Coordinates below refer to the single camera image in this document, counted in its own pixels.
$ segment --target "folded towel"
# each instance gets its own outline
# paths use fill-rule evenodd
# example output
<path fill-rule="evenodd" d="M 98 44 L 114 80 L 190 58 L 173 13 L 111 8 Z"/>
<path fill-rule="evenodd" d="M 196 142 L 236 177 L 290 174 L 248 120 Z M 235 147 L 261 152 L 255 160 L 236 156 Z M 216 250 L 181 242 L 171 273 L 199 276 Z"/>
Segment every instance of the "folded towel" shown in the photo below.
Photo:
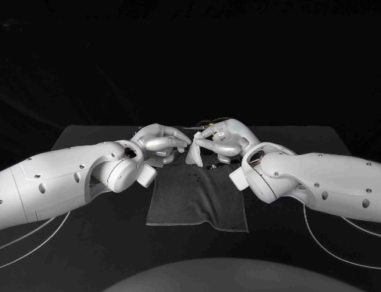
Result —
<path fill-rule="evenodd" d="M 174 161 L 157 168 L 147 225 L 197 225 L 209 222 L 220 231 L 248 232 L 242 192 L 229 174 L 239 164 L 213 170 L 216 155 L 200 155 L 203 167 L 186 164 L 187 152 L 174 153 Z"/>

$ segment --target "wire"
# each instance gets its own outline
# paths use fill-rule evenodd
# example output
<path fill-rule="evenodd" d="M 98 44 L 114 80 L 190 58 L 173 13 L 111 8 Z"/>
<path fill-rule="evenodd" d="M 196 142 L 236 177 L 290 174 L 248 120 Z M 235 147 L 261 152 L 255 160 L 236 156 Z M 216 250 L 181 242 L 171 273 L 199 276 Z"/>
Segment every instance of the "wire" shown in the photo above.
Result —
<path fill-rule="evenodd" d="M 2 246 L 0 246 L 0 249 L 10 246 L 13 243 L 15 243 L 17 241 L 20 241 L 21 239 L 24 239 L 27 236 L 30 236 L 37 230 L 40 230 L 40 228 L 44 227 L 44 225 L 49 224 L 49 222 L 52 222 L 54 219 L 54 217 L 52 217 L 52 219 L 49 219 L 44 224 L 40 225 L 40 227 L 37 227 L 30 233 L 27 233 L 23 237 L 18 237 L 15 240 L 13 240 L 10 243 L 5 243 Z"/>
<path fill-rule="evenodd" d="M 66 219 L 67 219 L 67 216 L 69 216 L 69 214 L 70 214 L 70 211 L 67 212 L 67 214 L 66 214 L 66 216 L 64 216 L 64 219 L 63 219 L 63 221 L 62 221 L 62 223 L 60 223 L 60 225 L 59 225 L 59 227 L 57 227 L 57 229 L 56 229 L 56 231 L 52 233 L 52 235 L 47 237 L 47 239 L 44 240 L 44 242 L 27 253 L 27 254 L 24 254 L 21 257 L 18 257 L 15 260 L 13 260 L 10 263 L 7 263 L 7 264 L 4 264 L 2 266 L 0 266 L 0 268 L 2 268 L 4 266 L 8 266 L 8 265 L 11 265 L 14 262 L 17 262 L 18 260 L 21 260 L 26 256 L 28 256 L 41 246 L 43 246 L 43 244 L 50 240 L 50 238 L 53 237 L 53 235 L 56 234 L 56 232 L 59 231 L 59 229 L 60 229 L 60 227 L 62 227 L 62 225 L 63 225 L 63 223 L 64 223 L 64 221 L 66 221 Z"/>
<path fill-rule="evenodd" d="M 343 218 L 360 231 L 372 234 L 373 236 L 381 237 L 381 234 L 370 232 L 369 230 L 365 230 L 363 228 L 360 228 L 350 220 L 347 220 L 346 218 Z"/>
<path fill-rule="evenodd" d="M 307 222 L 307 216 L 305 216 L 305 205 L 302 204 L 302 213 L 304 213 L 304 221 L 305 221 L 305 226 L 307 226 L 307 229 L 308 229 L 308 233 L 310 233 L 310 235 L 311 235 L 311 237 L 313 237 L 313 239 L 314 239 L 314 241 L 315 241 L 315 243 L 317 243 L 317 245 L 321 247 L 321 249 L 336 258 L 336 259 L 339 259 L 339 260 L 341 260 L 343 262 L 346 262 L 346 263 L 349 263 L 349 264 L 352 264 L 352 265 L 354 265 L 354 266 L 362 266 L 363 268 L 369 268 L 369 269 L 381 269 L 381 267 L 378 267 L 378 266 L 366 266 L 366 265 L 360 265 L 359 263 L 353 263 L 353 262 L 349 262 L 347 260 L 344 260 L 344 259 L 341 259 L 340 257 L 337 257 L 323 246 L 321 246 L 321 244 L 318 243 L 318 241 L 317 241 L 317 239 L 315 239 L 315 237 L 314 237 L 314 235 L 313 235 L 313 233 L 311 233 L 311 230 L 310 230 L 310 226 L 308 226 L 308 222 Z"/>

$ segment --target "cable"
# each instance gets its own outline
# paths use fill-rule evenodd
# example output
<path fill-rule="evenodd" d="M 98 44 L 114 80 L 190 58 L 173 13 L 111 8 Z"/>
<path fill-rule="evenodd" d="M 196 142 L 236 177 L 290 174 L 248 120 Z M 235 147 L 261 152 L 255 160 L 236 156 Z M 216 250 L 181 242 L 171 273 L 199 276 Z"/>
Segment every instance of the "cable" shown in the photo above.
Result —
<path fill-rule="evenodd" d="M 40 225 L 40 227 L 37 227 L 30 233 L 27 233 L 23 237 L 18 237 L 15 240 L 13 240 L 10 243 L 5 243 L 2 246 L 0 246 L 0 249 L 10 246 L 13 243 L 15 243 L 17 241 L 20 241 L 21 239 L 24 239 L 27 236 L 30 236 L 37 230 L 40 230 L 40 228 L 44 227 L 44 225 L 49 224 L 49 222 L 52 222 L 52 220 L 54 219 L 54 217 L 52 217 L 52 219 L 49 219 L 44 224 Z"/>
<path fill-rule="evenodd" d="M 359 230 L 362 230 L 363 232 L 372 234 L 373 236 L 381 237 L 381 234 L 370 232 L 369 230 L 365 230 L 363 228 L 360 228 L 350 220 L 347 220 L 346 218 L 343 218 Z"/>
<path fill-rule="evenodd" d="M 311 235 L 311 237 L 313 237 L 313 239 L 314 239 L 314 241 L 315 241 L 315 243 L 317 243 L 317 245 L 321 247 L 321 249 L 336 258 L 336 259 L 339 259 L 339 260 L 341 260 L 343 262 L 346 262 L 346 263 L 349 263 L 349 264 L 352 264 L 352 265 L 354 265 L 354 266 L 362 266 L 363 268 L 369 268 L 369 269 L 381 269 L 379 267 L 376 267 L 376 266 L 366 266 L 366 265 L 360 265 L 359 263 L 353 263 L 353 262 L 349 262 L 347 260 L 344 260 L 344 259 L 341 259 L 340 257 L 337 257 L 323 246 L 321 246 L 321 244 L 318 243 L 318 241 L 317 241 L 317 239 L 315 239 L 315 237 L 314 237 L 314 235 L 313 235 L 313 233 L 311 233 L 311 230 L 310 230 L 310 226 L 308 226 L 308 223 L 307 223 L 307 216 L 305 216 L 305 206 L 304 206 L 304 204 L 302 204 L 302 213 L 304 213 L 304 221 L 305 221 L 305 226 L 307 226 L 307 229 L 308 229 L 308 233 L 310 233 L 310 235 Z"/>
<path fill-rule="evenodd" d="M 50 240 L 50 238 L 53 237 L 53 235 L 56 234 L 56 232 L 59 231 L 59 229 L 60 229 L 60 227 L 62 227 L 62 225 L 63 225 L 63 223 L 64 223 L 64 221 L 66 221 L 66 219 L 67 219 L 67 216 L 69 216 L 69 214 L 70 214 L 70 211 L 67 212 L 67 214 L 66 214 L 66 216 L 64 216 L 64 219 L 63 219 L 63 221 L 62 221 L 62 223 L 60 223 L 60 225 L 59 225 L 59 227 L 57 227 L 57 229 L 56 229 L 56 231 L 52 233 L 52 235 L 49 236 L 49 238 L 44 240 L 44 242 L 27 253 L 27 254 L 24 254 L 21 257 L 18 257 L 15 260 L 13 260 L 10 263 L 7 263 L 7 264 L 4 264 L 2 266 L 0 266 L 0 268 L 2 268 L 4 266 L 8 266 L 8 265 L 11 265 L 14 262 L 17 262 L 18 260 L 21 260 L 26 256 L 28 256 L 41 246 L 43 246 L 43 244 Z"/>

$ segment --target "robotic hand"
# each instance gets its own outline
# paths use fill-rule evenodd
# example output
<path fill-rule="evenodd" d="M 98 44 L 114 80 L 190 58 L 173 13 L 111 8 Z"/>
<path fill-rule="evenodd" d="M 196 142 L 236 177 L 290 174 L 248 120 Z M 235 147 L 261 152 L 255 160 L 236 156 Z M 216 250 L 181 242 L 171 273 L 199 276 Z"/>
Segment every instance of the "robotic hand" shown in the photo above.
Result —
<path fill-rule="evenodd" d="M 210 134 L 212 141 L 204 140 Z M 295 153 L 274 143 L 259 143 L 246 126 L 229 119 L 200 133 L 197 146 L 223 156 L 240 154 L 240 167 L 229 174 L 239 190 L 246 187 L 271 203 L 295 198 L 313 210 L 340 217 L 381 222 L 381 164 L 323 153 Z"/>
<path fill-rule="evenodd" d="M 190 144 L 171 127 L 152 124 L 129 141 L 102 142 L 44 152 L 0 171 L 0 230 L 64 214 L 105 192 L 137 181 L 148 187 L 155 170 L 144 161 Z"/>

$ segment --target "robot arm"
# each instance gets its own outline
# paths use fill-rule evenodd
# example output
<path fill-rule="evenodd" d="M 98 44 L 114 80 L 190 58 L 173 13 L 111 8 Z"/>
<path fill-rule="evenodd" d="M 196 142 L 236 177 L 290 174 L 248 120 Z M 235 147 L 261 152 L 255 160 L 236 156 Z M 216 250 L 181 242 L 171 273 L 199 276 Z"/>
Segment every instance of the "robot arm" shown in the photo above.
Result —
<path fill-rule="evenodd" d="M 381 164 L 323 153 L 295 155 L 272 143 L 259 143 L 229 174 L 242 190 L 251 188 L 271 203 L 291 196 L 313 210 L 381 222 Z"/>
<path fill-rule="evenodd" d="M 0 230 L 64 214 L 134 181 L 148 187 L 154 177 L 131 141 L 37 154 L 0 171 Z"/>

